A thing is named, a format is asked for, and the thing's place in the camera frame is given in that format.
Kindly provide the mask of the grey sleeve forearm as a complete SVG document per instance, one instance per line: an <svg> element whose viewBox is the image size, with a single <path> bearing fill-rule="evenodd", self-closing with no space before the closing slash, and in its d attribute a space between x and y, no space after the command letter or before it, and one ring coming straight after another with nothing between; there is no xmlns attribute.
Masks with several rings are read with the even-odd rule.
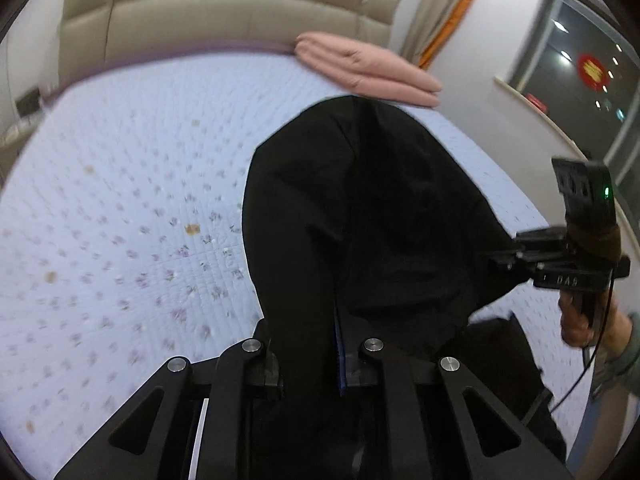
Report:
<svg viewBox="0 0 640 480"><path fill-rule="evenodd" d="M594 375L591 396L620 386L639 396L639 315L620 310L606 323L602 341L606 355L602 368Z"/></svg>

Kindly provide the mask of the right hand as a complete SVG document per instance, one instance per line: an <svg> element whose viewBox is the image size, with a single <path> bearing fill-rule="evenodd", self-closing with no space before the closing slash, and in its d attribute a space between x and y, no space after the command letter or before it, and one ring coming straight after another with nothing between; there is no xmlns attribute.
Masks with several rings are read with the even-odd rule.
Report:
<svg viewBox="0 0 640 480"><path fill-rule="evenodd" d="M562 290L559 296L559 308L561 310L561 335L563 341L570 347L587 347L598 341L599 336L589 327L588 320L582 315L575 302L576 296L571 292ZM608 293L602 296L602 306L610 304L608 320L606 321L601 346L611 356L619 356L629 344L632 333L632 322L626 313L620 312L617 298L612 296L608 302Z"/></svg>

